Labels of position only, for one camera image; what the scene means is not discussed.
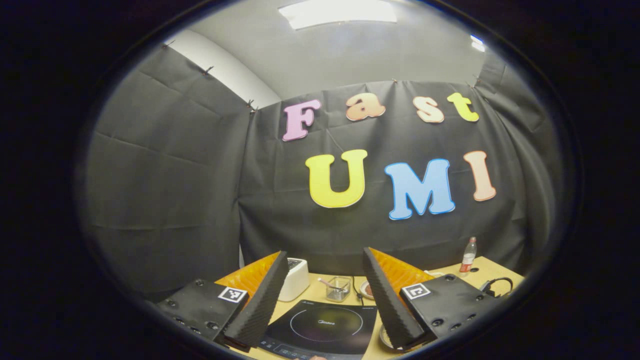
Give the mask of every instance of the black cooktop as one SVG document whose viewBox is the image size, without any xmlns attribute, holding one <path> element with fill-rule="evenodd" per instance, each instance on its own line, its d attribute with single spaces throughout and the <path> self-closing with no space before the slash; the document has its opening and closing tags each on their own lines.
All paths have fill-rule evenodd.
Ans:
<svg viewBox="0 0 640 360">
<path fill-rule="evenodd" d="M 364 355 L 378 308 L 301 300 L 274 321 L 259 347 L 289 358 L 359 360 Z"/>
</svg>

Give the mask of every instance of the plastic bottle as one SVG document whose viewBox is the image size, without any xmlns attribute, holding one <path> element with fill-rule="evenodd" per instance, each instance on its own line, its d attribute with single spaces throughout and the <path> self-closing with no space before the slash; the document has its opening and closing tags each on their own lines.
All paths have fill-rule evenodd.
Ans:
<svg viewBox="0 0 640 360">
<path fill-rule="evenodd" d="M 471 266 L 473 265 L 474 259 L 476 258 L 477 249 L 478 247 L 476 245 L 476 237 L 473 236 L 471 237 L 471 239 L 469 239 L 469 243 L 465 248 L 465 254 L 462 256 L 462 265 L 460 265 L 458 276 L 465 277 L 469 274 L 469 270 L 471 270 Z"/>
</svg>

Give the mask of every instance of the wooden table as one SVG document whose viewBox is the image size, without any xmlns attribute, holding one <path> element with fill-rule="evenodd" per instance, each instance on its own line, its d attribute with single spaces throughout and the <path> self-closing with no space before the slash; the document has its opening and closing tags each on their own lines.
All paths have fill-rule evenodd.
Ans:
<svg viewBox="0 0 640 360">
<path fill-rule="evenodd" d="M 495 279 L 497 277 L 509 277 L 513 280 L 513 287 L 515 288 L 521 282 L 523 277 L 518 275 L 511 270 L 504 268 L 493 261 L 481 256 L 474 260 L 473 267 L 478 268 L 477 272 L 470 272 L 466 277 L 462 279 L 467 281 L 469 284 L 475 286 L 476 288 L 480 288 L 486 281 Z M 444 268 L 429 270 L 429 272 L 436 273 L 442 272 L 444 274 L 457 274 L 458 269 L 460 268 L 460 264 L 455 264 L 451 266 L 447 266 Z M 309 287 L 297 298 L 290 302 L 282 302 L 278 301 L 276 304 L 276 308 L 273 311 L 273 315 L 271 316 L 271 322 L 274 322 L 277 318 L 280 318 L 284 315 L 288 310 L 290 310 L 295 304 L 300 300 L 311 300 L 314 302 L 327 302 L 332 304 L 342 304 L 342 305 L 360 305 L 360 301 L 355 294 L 350 293 L 347 299 L 343 302 L 335 303 L 327 300 L 325 296 L 325 287 L 324 285 L 317 280 L 318 277 L 322 277 L 324 280 L 329 280 L 333 277 L 333 275 L 326 274 L 313 274 L 309 273 Z M 364 276 L 356 276 L 355 277 L 355 285 L 358 292 L 360 292 L 360 285 L 366 281 L 367 278 Z M 498 281 L 491 287 L 492 290 L 495 291 L 496 294 L 503 294 L 509 291 L 509 283 L 506 281 Z M 373 300 L 369 300 L 364 298 L 365 306 L 375 305 L 376 302 Z M 367 348 L 367 352 L 363 356 L 363 360 L 380 360 L 380 359 L 390 359 L 392 357 L 396 357 L 401 353 L 398 351 L 394 351 L 388 347 L 386 347 L 380 341 L 380 327 L 382 326 L 382 321 L 380 320 L 380 314 L 378 313 L 376 317 L 376 324 L 373 329 L 373 334 L 371 336 L 371 342 L 369 343 L 369 347 Z M 280 357 L 272 354 L 271 352 L 267 352 L 261 348 L 252 348 L 248 354 L 250 357 L 254 357 L 258 360 L 282 360 L 284 357 Z"/>
</svg>

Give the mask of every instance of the white toaster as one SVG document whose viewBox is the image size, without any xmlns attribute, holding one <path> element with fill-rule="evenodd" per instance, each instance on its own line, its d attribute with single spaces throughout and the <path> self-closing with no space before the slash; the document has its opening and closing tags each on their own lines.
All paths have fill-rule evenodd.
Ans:
<svg viewBox="0 0 640 360">
<path fill-rule="evenodd" d="M 280 290 L 279 301 L 291 301 L 302 294 L 309 286 L 307 260 L 294 258 L 287 258 L 287 260 L 289 263 L 289 273 Z"/>
</svg>

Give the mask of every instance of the blue letter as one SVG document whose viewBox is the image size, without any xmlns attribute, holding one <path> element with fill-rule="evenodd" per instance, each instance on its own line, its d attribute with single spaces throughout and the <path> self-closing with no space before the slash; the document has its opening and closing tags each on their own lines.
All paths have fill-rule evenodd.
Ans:
<svg viewBox="0 0 640 360">
<path fill-rule="evenodd" d="M 391 177 L 394 184 L 394 209 L 389 213 L 391 220 L 410 218 L 412 211 L 406 204 L 409 197 L 418 214 L 424 214 L 427 203 L 432 197 L 429 207 L 432 214 L 442 214 L 453 211 L 456 205 L 451 201 L 447 169 L 449 162 L 445 159 L 433 159 L 427 164 L 424 180 L 420 182 L 418 176 L 407 163 L 395 163 L 385 167 L 385 173 Z"/>
</svg>

